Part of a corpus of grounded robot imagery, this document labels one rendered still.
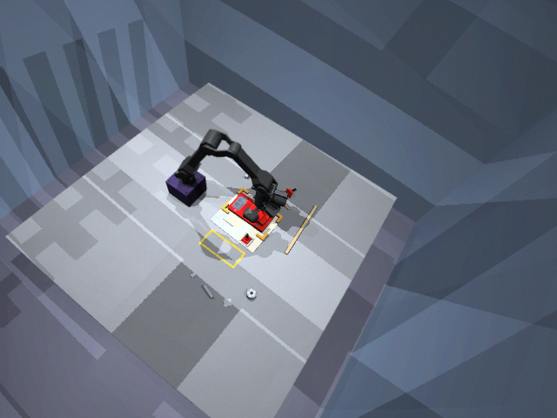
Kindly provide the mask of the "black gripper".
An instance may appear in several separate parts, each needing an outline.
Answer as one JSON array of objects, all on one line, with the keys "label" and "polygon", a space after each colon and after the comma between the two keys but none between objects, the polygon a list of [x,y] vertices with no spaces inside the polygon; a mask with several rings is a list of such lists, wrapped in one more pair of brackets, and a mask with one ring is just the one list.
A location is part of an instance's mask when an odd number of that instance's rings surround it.
[{"label": "black gripper", "polygon": [[254,200],[252,201],[252,203],[253,203],[256,207],[254,208],[254,210],[252,210],[251,208],[247,208],[247,209],[243,212],[243,217],[244,217],[245,219],[247,219],[248,221],[250,221],[251,223],[254,224],[254,223],[258,220],[258,218],[259,218],[258,213],[260,212],[261,208],[262,208],[264,205],[268,204],[269,199],[266,200],[266,201],[260,201],[260,200],[258,200],[258,199],[256,198],[256,194],[253,196],[253,198],[254,198]]}]

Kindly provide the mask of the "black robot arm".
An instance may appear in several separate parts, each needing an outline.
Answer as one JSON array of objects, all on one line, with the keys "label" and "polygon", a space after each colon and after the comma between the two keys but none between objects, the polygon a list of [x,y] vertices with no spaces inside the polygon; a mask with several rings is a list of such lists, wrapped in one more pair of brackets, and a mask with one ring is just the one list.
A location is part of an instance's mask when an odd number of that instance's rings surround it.
[{"label": "black robot arm", "polygon": [[[217,150],[222,139],[228,143],[228,150]],[[213,129],[207,132],[200,147],[182,161],[174,174],[179,178],[178,181],[190,188],[197,181],[195,174],[206,155],[232,158],[252,179],[252,189],[256,191],[256,198],[260,201],[269,199],[268,204],[264,205],[260,211],[265,212],[270,218],[279,213],[281,206],[285,207],[289,193],[277,190],[278,183],[274,177],[268,171],[261,170],[241,148],[239,142],[232,140],[227,134]]]}]

